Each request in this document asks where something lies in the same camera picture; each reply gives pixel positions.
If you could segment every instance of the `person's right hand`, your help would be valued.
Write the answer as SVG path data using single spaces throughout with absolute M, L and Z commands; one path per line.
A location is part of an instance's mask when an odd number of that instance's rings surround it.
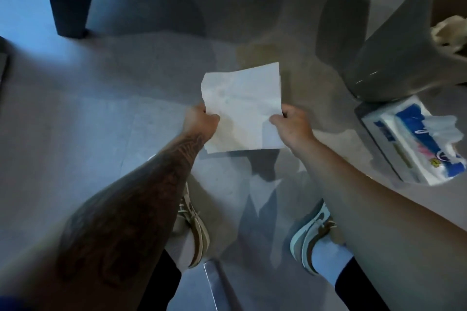
M 277 127 L 279 136 L 290 149 L 297 151 L 304 144 L 317 140 L 305 111 L 283 103 L 282 113 L 283 116 L 272 115 L 269 121 Z

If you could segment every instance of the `black pants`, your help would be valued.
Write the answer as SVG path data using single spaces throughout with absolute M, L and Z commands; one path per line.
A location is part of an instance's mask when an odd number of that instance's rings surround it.
M 182 273 L 167 251 L 164 250 L 152 272 L 151 279 L 149 279 L 138 311 L 166 310 L 169 301 L 172 300 L 177 291 L 181 277 Z M 337 278 L 336 293 L 349 311 L 389 310 L 355 258 L 347 263 Z

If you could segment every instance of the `sock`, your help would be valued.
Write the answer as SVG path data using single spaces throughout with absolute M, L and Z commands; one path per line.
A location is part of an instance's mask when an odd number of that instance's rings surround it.
M 169 238 L 165 250 L 182 273 L 188 269 L 195 255 L 195 237 L 187 224 L 182 232 Z
M 313 268 L 333 287 L 352 257 L 353 253 L 347 247 L 333 243 L 329 234 L 319 239 L 312 249 Z

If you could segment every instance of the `tissue pack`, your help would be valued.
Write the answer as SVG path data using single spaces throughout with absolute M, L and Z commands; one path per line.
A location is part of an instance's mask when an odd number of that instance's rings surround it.
M 432 116 L 417 96 L 390 103 L 362 118 L 398 176 L 436 185 L 466 170 L 454 144 L 463 138 L 454 116 Z

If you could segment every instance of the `white paper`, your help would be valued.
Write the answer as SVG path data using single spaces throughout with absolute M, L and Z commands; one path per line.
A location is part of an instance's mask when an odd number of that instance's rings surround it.
M 217 131 L 205 145 L 208 154 L 283 148 L 269 122 L 282 115 L 279 63 L 237 72 L 208 72 L 201 82 L 206 113 L 217 113 Z

